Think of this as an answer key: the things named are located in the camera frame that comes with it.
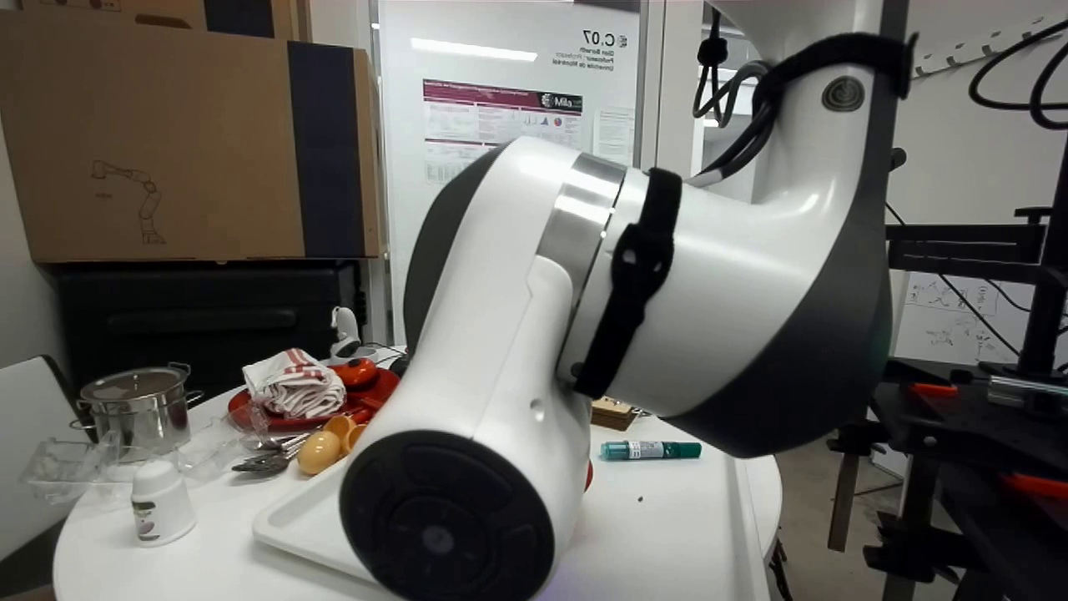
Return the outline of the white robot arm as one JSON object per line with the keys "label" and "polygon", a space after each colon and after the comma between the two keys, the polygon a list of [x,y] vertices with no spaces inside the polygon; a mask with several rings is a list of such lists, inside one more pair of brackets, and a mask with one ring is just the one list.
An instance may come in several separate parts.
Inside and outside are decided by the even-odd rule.
{"label": "white robot arm", "polygon": [[892,339],[907,0],[714,7],[753,45],[757,87],[704,172],[519,138],[429,206],[411,361],[341,475],[341,532],[380,588],[530,601],[577,532],[598,396],[731,457],[862,418]]}

